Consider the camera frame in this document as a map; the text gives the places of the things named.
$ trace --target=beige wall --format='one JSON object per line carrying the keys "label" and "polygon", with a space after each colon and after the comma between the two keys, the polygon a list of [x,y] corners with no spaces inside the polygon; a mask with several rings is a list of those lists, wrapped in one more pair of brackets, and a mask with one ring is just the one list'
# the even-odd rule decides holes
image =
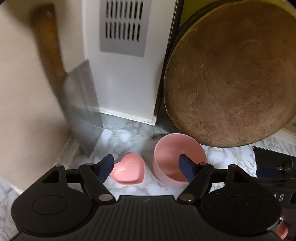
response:
{"label": "beige wall", "polygon": [[[30,26],[41,0],[0,5],[0,177],[26,189],[51,168],[69,129],[41,65]],[[69,71],[84,60],[81,0],[57,0],[60,44]]]}

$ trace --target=metal vent grille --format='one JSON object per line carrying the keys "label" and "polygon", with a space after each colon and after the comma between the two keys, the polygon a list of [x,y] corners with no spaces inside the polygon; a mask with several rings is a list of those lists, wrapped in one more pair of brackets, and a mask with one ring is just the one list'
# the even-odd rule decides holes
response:
{"label": "metal vent grille", "polygon": [[101,0],[101,51],[144,56],[152,0]]}

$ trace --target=round wooden board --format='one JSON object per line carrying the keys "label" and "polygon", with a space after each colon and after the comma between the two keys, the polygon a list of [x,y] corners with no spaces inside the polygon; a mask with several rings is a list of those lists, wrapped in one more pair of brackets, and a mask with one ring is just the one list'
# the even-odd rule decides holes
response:
{"label": "round wooden board", "polygon": [[236,147],[296,114],[296,21],[278,6],[229,2],[195,21],[166,66],[164,101],[199,143]]}

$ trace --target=cleaver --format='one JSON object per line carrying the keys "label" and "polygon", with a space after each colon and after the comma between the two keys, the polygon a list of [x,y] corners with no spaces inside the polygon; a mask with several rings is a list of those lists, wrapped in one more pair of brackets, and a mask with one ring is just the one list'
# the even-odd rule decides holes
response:
{"label": "cleaver", "polygon": [[89,157],[103,131],[89,61],[70,73],[65,72],[53,4],[34,10],[32,21],[48,80],[68,125],[82,151]]}

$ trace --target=pink bowl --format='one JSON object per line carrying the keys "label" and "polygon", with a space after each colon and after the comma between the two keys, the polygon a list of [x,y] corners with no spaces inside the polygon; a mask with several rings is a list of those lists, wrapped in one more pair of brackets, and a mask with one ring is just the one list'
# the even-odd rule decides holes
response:
{"label": "pink bowl", "polygon": [[179,156],[185,154],[193,162],[207,162],[202,146],[192,137],[173,133],[161,138],[155,146],[153,170],[163,183],[181,187],[188,182],[179,169]]}

